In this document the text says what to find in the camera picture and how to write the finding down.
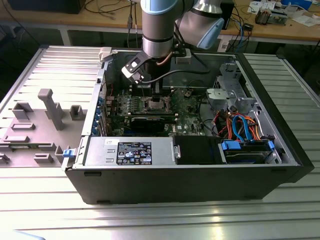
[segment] wooden workbench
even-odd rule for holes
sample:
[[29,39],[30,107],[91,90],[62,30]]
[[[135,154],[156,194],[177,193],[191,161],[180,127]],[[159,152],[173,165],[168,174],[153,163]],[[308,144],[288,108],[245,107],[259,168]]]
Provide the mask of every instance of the wooden workbench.
[[[116,3],[116,0],[99,0],[99,5]],[[314,45],[320,39],[320,28],[318,25],[307,27],[289,19],[286,25],[268,24],[259,25],[255,24],[254,14],[247,13],[250,0],[235,0],[237,9],[240,16],[246,23],[254,25],[251,41],[258,42],[278,42],[278,43],[292,43],[292,44],[306,44]],[[114,6],[105,7],[105,11],[120,8],[129,5],[128,1],[122,0]],[[87,6],[92,11],[97,11],[95,2]],[[92,13],[82,9],[79,14],[65,14],[53,12],[33,12],[33,11],[14,11],[8,6],[10,12],[17,18],[25,27],[33,28],[51,28],[58,29],[65,45],[70,45],[68,30],[83,30],[83,31],[99,31],[99,32],[127,32],[127,21],[130,8],[126,7],[114,12],[113,17],[103,16],[98,13]],[[319,11],[320,7],[311,6],[311,11]],[[1,25],[13,25],[17,23],[5,11],[4,7],[0,5],[0,22]],[[138,28],[142,27],[142,10],[140,6],[137,7],[137,23]],[[228,42],[238,35],[239,31],[236,24],[232,21],[229,23],[227,30],[221,31],[220,39]]]

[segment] motherboard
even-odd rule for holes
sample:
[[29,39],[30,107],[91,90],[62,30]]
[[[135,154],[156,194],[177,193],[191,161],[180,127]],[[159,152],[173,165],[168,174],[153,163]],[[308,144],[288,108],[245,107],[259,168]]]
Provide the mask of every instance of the motherboard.
[[199,95],[190,88],[175,88],[166,96],[148,96],[122,90],[106,101],[108,136],[201,136]]

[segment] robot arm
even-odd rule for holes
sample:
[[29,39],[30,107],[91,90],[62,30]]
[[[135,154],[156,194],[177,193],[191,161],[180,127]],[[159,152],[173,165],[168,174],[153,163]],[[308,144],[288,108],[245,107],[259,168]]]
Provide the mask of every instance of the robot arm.
[[175,25],[186,43],[202,49],[212,47],[224,25],[224,20],[221,18],[221,0],[135,0],[133,2],[140,2],[142,8],[143,51],[129,61],[122,68],[122,72],[137,84],[144,81],[140,69],[143,65],[151,78],[158,78],[170,70],[170,66],[159,63],[171,56],[174,57],[172,52]]

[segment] workbench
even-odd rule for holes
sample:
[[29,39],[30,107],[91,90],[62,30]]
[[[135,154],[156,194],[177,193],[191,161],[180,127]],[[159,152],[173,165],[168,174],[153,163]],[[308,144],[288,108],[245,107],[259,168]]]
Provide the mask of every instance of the workbench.
[[[101,68],[99,51],[98,47],[39,49],[0,103],[0,138],[14,118],[10,109],[17,100],[45,108],[37,97],[43,87],[57,94],[63,109],[72,104],[88,109]],[[89,205],[59,166],[2,165],[1,229],[20,230],[46,240],[318,239],[319,98],[300,77],[288,78],[288,71],[297,73],[286,60],[262,54],[245,57],[315,166],[310,174],[297,183],[280,185],[262,200]],[[270,70],[275,71],[276,79],[268,75]],[[56,76],[61,73],[67,73],[70,80],[59,80]]]
[[[116,3],[116,0],[99,0],[99,5]],[[311,27],[304,26],[289,19],[286,25],[258,25],[255,24],[254,14],[247,13],[250,0],[235,0],[236,7],[240,16],[246,23],[254,25],[250,41],[252,42],[268,42],[268,43],[283,43],[283,44],[300,44],[300,45],[316,45],[320,39],[320,30],[318,25]],[[127,1],[121,1],[115,6],[104,8],[112,10],[129,5]],[[92,13],[82,9],[79,14],[53,13],[53,12],[33,12],[33,11],[15,11],[7,5],[12,15],[20,21],[26,28],[44,28],[57,29],[61,33],[63,44],[71,46],[72,40],[69,37],[69,30],[78,31],[94,31],[94,32],[112,32],[112,33],[127,33],[127,21],[130,8],[126,7],[114,12],[114,20],[109,17]],[[87,6],[90,10],[97,11],[97,5],[93,2]],[[320,7],[312,5],[309,9],[313,12],[320,12]],[[3,26],[19,26],[10,15],[6,12],[3,6],[0,6],[0,22]],[[137,7],[137,26],[138,33],[142,33],[142,10]],[[221,39],[218,52],[225,52],[228,43],[234,40],[239,34],[235,22],[230,22],[227,30],[222,30],[219,39]]]

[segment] warning label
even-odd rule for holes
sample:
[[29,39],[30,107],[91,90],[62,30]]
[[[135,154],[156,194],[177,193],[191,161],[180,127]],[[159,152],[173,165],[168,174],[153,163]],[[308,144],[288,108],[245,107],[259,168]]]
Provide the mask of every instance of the warning label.
[[151,142],[119,142],[118,165],[152,165]]

